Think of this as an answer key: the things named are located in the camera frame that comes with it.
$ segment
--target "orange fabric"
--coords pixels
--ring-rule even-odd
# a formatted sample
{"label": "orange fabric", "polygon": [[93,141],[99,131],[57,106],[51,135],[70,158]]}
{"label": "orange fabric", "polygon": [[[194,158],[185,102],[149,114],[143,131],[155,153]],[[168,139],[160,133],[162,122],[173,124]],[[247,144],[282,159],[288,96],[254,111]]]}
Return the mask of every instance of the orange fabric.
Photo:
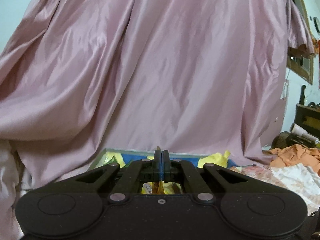
{"label": "orange fabric", "polygon": [[319,54],[320,40],[316,40],[315,37],[312,37],[312,42],[313,42],[315,54]]}
{"label": "orange fabric", "polygon": [[273,149],[271,154],[278,155],[270,163],[271,167],[287,167],[302,163],[305,166],[311,166],[313,170],[320,175],[320,150],[317,148],[308,149],[299,144],[284,148]]}

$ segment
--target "white cloth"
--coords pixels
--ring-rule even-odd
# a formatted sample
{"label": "white cloth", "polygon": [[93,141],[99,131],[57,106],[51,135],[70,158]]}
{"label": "white cloth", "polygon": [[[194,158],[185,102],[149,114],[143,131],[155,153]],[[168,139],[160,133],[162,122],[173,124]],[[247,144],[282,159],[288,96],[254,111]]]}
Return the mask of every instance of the white cloth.
{"label": "white cloth", "polygon": [[8,141],[0,140],[0,240],[16,240],[23,236],[13,205],[19,184],[19,166]]}
{"label": "white cloth", "polygon": [[320,177],[312,167],[298,163],[284,168],[258,165],[231,168],[231,170],[295,192],[305,201],[308,216],[319,209]]}

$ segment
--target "light blue wall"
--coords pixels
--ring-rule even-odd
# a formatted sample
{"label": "light blue wall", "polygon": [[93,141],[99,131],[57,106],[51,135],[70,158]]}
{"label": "light blue wall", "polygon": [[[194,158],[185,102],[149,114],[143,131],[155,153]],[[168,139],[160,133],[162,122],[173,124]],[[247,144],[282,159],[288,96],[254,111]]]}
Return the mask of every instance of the light blue wall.
{"label": "light blue wall", "polygon": [[0,52],[20,23],[31,0],[0,0]]}
{"label": "light blue wall", "polygon": [[[313,21],[310,20],[310,16],[318,17],[320,19],[320,8],[318,4],[320,4],[320,0],[303,0],[306,6],[308,21],[310,30],[313,36],[316,39],[320,39],[320,35],[316,32],[315,25]],[[310,85],[303,78],[298,76],[295,72],[289,71],[287,68],[287,75],[289,80],[289,96],[287,100],[287,108],[284,115],[284,123],[282,126],[283,131],[288,131],[291,124],[294,122],[295,114],[296,114],[296,104],[299,103],[301,86],[306,85],[305,90],[305,105],[310,102],[315,102],[316,104],[320,103],[320,90],[319,90],[319,56],[314,57],[313,59],[313,85]]]}

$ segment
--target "pink satin curtain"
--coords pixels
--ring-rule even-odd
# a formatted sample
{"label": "pink satin curtain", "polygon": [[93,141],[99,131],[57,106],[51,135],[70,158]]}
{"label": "pink satin curtain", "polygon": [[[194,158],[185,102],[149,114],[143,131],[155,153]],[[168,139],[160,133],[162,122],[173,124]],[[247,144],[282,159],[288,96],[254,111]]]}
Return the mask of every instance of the pink satin curtain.
{"label": "pink satin curtain", "polygon": [[268,162],[288,0],[33,0],[0,58],[0,138],[41,186],[104,147]]}

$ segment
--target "circular pad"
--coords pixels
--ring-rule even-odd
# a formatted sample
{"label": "circular pad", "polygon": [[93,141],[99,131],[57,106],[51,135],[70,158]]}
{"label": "circular pad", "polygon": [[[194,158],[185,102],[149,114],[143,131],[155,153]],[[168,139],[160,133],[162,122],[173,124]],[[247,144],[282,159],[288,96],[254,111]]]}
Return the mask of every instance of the circular pad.
{"label": "circular pad", "polygon": [[284,202],[273,195],[256,195],[248,200],[248,207],[255,213],[264,216],[274,216],[284,210]]}
{"label": "circular pad", "polygon": [[255,237],[281,237],[298,230],[307,217],[303,199],[284,193],[227,193],[220,209],[229,224]]}
{"label": "circular pad", "polygon": [[63,194],[52,194],[43,197],[38,203],[39,209],[47,215],[62,215],[71,211],[76,205],[73,197]]}
{"label": "circular pad", "polygon": [[90,227],[102,213],[96,193],[28,193],[17,203],[22,230],[36,236],[61,237]]}

